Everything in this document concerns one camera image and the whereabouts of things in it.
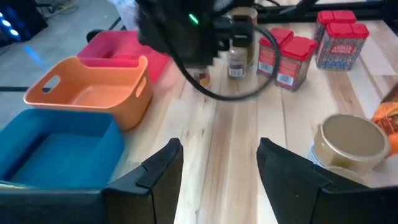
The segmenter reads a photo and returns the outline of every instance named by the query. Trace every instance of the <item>small jar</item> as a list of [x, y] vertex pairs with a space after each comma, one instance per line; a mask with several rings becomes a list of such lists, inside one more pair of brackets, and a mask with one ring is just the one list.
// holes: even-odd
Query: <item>small jar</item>
[[205, 88], [210, 87], [210, 74], [207, 67], [188, 68], [187, 71], [201, 86]]
[[228, 77], [243, 78], [246, 75], [247, 50], [242, 47], [231, 47], [228, 52]]

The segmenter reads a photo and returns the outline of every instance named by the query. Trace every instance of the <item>black cable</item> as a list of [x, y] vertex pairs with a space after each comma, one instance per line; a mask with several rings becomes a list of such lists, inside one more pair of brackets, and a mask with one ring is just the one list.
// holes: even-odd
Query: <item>black cable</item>
[[182, 72], [182, 75], [188, 80], [188, 82], [195, 89], [197, 89], [202, 94], [204, 94], [206, 96], [209, 96], [210, 98], [213, 98], [213, 99], [216, 99], [216, 100], [222, 100], [222, 101], [246, 100], [248, 98], [251, 98], [251, 97], [254, 97], [254, 96], [257, 96], [258, 94], [260, 94], [265, 88], [267, 88], [267, 86], [277, 76], [277, 72], [278, 72], [278, 69], [279, 69], [281, 56], [280, 56], [280, 51], [279, 51], [279, 48], [277, 46], [277, 42], [275, 40], [275, 37], [269, 32], [269, 30], [264, 29], [261, 26], [254, 25], [253, 29], [258, 31], [258, 32], [260, 32], [267, 39], [269, 39], [269, 41], [272, 44], [272, 48], [275, 51], [275, 65], [274, 65], [274, 68], [272, 69], [271, 77], [266, 82], [264, 82], [264, 84], [262, 86], [260, 86], [257, 90], [254, 90], [252, 92], [249, 92], [249, 93], [246, 93], [246, 94], [243, 94], [243, 95], [240, 95], [240, 96], [226, 96], [226, 95], [219, 95], [219, 94], [213, 93], [212, 91], [209, 91], [206, 88], [202, 87], [195, 79], [193, 79], [193, 77], [185, 69], [185, 66], [184, 66], [182, 60], [180, 59], [180, 57], [178, 56], [178, 54], [174, 50], [174, 47], [172, 46], [172, 44], [169, 41], [167, 35], [163, 31], [163, 28], [160, 26], [160, 24], [156, 23], [155, 21], [152, 20], [152, 22], [153, 22], [153, 25], [155, 25], [157, 27], [157, 30], [159, 31], [160, 36], [163, 38], [163, 41], [165, 42], [166, 46], [169, 48], [169, 55], [174, 59], [174, 62], [177, 65], [178, 69], [180, 69], [180, 71]]

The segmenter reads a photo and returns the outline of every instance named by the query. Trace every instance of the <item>spice jar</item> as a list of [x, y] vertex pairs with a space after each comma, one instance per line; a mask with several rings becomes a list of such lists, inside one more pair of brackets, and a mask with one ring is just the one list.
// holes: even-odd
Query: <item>spice jar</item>
[[[236, 7], [233, 10], [229, 12], [229, 15], [231, 17], [233, 16], [249, 16], [251, 18], [252, 24], [256, 25], [257, 24], [257, 11], [251, 7]], [[248, 66], [252, 65], [253, 63], [253, 57], [254, 57], [254, 48], [255, 48], [255, 41], [252, 41], [249, 45], [246, 46], [246, 64]]]
[[275, 84], [290, 91], [298, 90], [307, 77], [315, 47], [317, 42], [306, 37], [293, 37], [284, 44]]
[[[270, 32], [275, 37], [278, 48], [281, 48], [294, 35], [293, 31], [278, 27], [272, 28]], [[272, 48], [271, 42], [267, 38], [262, 37], [259, 40], [259, 43], [260, 51], [257, 74], [265, 74], [267, 77], [269, 77], [271, 75], [272, 69], [274, 69], [275, 51]]]
[[247, 70], [247, 55], [248, 45], [251, 45], [251, 40], [240, 39], [233, 37], [232, 46], [228, 51], [228, 77], [243, 78]]
[[315, 57], [317, 67], [351, 70], [368, 36], [364, 24], [328, 24]]
[[355, 23], [356, 17], [351, 10], [335, 10], [335, 11], [320, 11], [317, 16], [317, 24], [315, 26], [315, 33], [313, 39], [318, 43], [322, 40], [323, 34], [325, 33], [326, 25], [329, 23]]

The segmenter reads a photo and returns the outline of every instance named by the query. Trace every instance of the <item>green light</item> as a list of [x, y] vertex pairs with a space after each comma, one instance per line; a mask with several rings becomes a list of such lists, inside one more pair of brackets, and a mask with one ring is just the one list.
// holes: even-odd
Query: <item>green light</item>
[[190, 18], [191, 21], [194, 22], [196, 25], [199, 25], [198, 19], [197, 19], [193, 14], [189, 14], [189, 18]]

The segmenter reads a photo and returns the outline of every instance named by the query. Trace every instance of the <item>pink plastic bin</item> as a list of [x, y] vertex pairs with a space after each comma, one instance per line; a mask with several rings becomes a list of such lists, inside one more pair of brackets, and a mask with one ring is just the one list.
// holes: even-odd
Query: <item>pink plastic bin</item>
[[156, 82], [169, 61], [169, 56], [141, 45], [135, 30], [102, 31], [77, 57], [88, 67], [137, 67], [141, 55], [147, 57], [150, 80]]

